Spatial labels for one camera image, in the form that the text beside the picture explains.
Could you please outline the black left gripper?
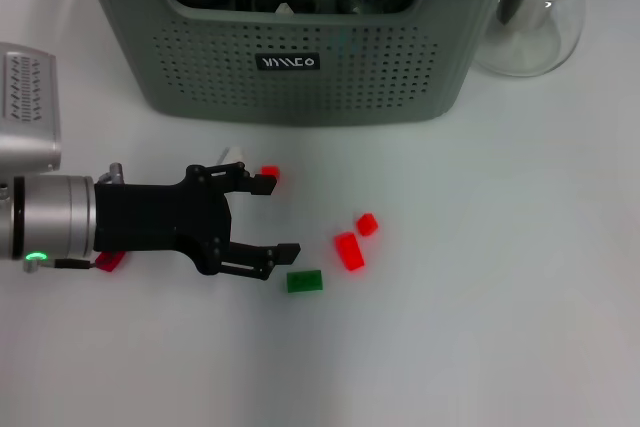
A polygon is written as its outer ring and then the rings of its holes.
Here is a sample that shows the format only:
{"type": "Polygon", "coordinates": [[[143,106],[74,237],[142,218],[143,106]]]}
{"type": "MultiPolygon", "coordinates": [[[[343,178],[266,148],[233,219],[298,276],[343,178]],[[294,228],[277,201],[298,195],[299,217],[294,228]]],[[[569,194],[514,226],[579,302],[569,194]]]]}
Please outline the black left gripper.
{"type": "Polygon", "coordinates": [[[267,280],[275,267],[292,265],[301,247],[229,245],[231,213],[224,193],[270,196],[277,182],[234,162],[215,166],[214,177],[190,166],[173,185],[97,184],[94,250],[175,251],[203,275],[267,280]]]}

